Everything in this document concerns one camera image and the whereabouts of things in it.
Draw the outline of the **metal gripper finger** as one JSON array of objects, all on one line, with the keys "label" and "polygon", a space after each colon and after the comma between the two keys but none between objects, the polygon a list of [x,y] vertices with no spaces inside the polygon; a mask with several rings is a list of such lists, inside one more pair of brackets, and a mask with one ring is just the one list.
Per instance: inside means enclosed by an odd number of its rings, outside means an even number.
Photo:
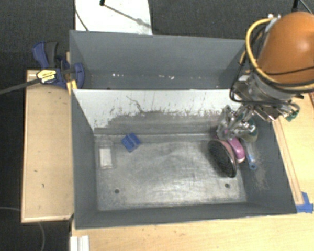
[{"label": "metal gripper finger", "polygon": [[239,125],[231,130],[226,130],[228,140],[238,138],[242,140],[255,140],[255,122],[249,120],[240,122]]},{"label": "metal gripper finger", "polygon": [[226,105],[219,117],[217,126],[218,138],[235,138],[239,134],[241,119],[236,111]]}]

